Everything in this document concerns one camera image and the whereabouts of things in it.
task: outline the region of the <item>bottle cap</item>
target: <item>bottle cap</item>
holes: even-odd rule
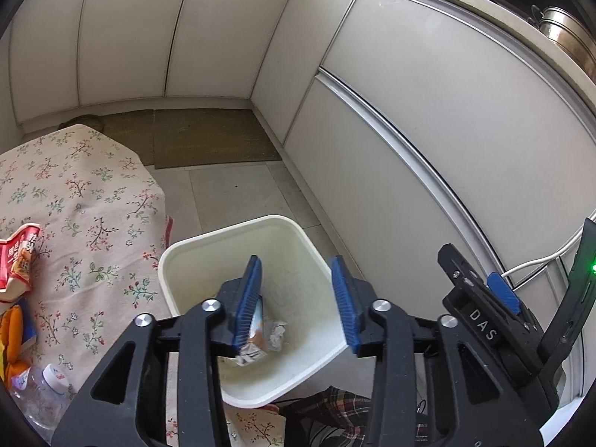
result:
[[[62,369],[50,363],[44,369],[44,380],[50,385],[57,394],[64,395],[69,391],[69,381]]]

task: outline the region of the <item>brown mat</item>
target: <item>brown mat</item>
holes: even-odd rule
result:
[[[154,143],[156,168],[281,159],[251,110],[155,111]]]
[[[153,111],[132,111],[101,116],[104,134],[133,150],[142,164],[153,164]]]

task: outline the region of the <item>white cabinet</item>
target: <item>white cabinet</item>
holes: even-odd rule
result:
[[[289,0],[252,100],[283,142],[351,0]]]
[[[85,0],[81,105],[161,97],[182,0]]]
[[[451,290],[437,264],[453,243],[472,253],[443,210],[387,143],[319,80],[285,150],[379,297],[436,319]]]
[[[184,0],[168,96],[250,97],[287,0]]]
[[[13,20],[10,68],[19,122],[77,107],[83,0],[25,0]]]
[[[0,153],[19,144],[23,132],[14,120],[8,79],[8,39],[10,26],[0,37]]]
[[[596,207],[594,141],[488,23],[433,4],[356,0],[323,65],[407,135],[507,267],[552,253]]]

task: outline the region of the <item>white cable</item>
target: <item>white cable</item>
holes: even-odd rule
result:
[[[551,260],[554,260],[554,259],[556,259],[559,256],[562,256],[565,252],[567,252],[568,250],[570,250],[576,244],[576,242],[582,236],[582,231],[583,231],[583,227],[582,227],[582,230],[580,230],[577,234],[575,234],[573,237],[571,237],[571,240],[566,245],[562,246],[555,253],[550,254],[549,256],[543,257],[541,259],[534,259],[534,260],[531,260],[529,262],[524,262],[523,264],[519,264],[518,266],[513,267],[512,269],[509,269],[508,271],[502,273],[501,274],[501,277],[503,277],[503,279],[504,279],[505,277],[510,276],[511,274],[517,272],[518,270],[522,270],[522,269],[525,269],[527,267],[532,267],[534,265],[541,265],[541,264],[544,264],[546,262],[550,262]]]

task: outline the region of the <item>gray floor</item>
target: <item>gray floor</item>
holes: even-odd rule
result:
[[[171,242],[264,215],[283,215],[300,225],[329,263],[337,250],[281,161],[213,164],[156,170],[174,218]]]

